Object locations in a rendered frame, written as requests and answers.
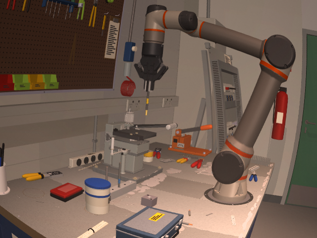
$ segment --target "brown pegboard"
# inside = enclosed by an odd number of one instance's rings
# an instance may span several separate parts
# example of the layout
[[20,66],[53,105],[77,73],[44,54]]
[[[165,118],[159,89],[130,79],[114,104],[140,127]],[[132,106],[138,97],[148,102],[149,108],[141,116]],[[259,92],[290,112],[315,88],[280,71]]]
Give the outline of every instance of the brown pegboard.
[[[112,88],[115,59],[104,58],[106,38],[110,16],[117,15],[121,22],[124,0],[99,0],[95,27],[89,27],[93,0],[85,0],[83,20],[77,20],[78,8],[70,17],[67,12],[65,20],[67,6],[63,4],[59,15],[57,4],[54,15],[55,2],[49,15],[52,2],[45,13],[42,1],[31,0],[29,12],[27,7],[22,11],[24,0],[16,0],[14,10],[13,0],[8,10],[7,0],[0,1],[0,74],[56,74],[58,90]],[[71,58],[75,35],[75,57]]]

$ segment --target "red box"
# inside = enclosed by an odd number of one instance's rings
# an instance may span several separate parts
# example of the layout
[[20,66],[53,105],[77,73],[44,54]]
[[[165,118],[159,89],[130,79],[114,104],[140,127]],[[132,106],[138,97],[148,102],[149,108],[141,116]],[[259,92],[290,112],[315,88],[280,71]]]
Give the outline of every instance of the red box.
[[84,192],[82,187],[78,187],[71,183],[65,183],[51,190],[51,197],[67,202]]
[[0,74],[0,91],[14,91],[12,74]]

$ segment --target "red coiled cable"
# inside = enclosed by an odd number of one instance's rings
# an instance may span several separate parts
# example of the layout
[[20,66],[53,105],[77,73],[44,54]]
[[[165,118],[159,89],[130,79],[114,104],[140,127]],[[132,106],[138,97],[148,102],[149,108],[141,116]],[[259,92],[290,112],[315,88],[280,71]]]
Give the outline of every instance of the red coiled cable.
[[123,81],[121,84],[121,95],[126,97],[131,97],[134,93],[135,83],[127,76],[128,80]]

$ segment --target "door handle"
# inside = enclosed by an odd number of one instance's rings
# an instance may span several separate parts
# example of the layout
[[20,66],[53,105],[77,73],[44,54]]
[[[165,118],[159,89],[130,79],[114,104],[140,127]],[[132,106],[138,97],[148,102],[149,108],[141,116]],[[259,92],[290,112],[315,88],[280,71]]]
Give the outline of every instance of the door handle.
[[312,124],[312,125],[316,125],[316,123],[309,122],[308,120],[306,120],[306,121],[305,121],[305,124]]

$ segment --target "yellow warning label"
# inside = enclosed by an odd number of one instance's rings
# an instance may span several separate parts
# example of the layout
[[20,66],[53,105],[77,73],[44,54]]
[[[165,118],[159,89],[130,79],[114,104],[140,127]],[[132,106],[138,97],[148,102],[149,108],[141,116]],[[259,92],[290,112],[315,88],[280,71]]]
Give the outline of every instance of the yellow warning label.
[[149,220],[151,221],[158,221],[160,218],[162,218],[165,214],[163,213],[156,213],[155,215],[151,216],[151,218],[149,218]]

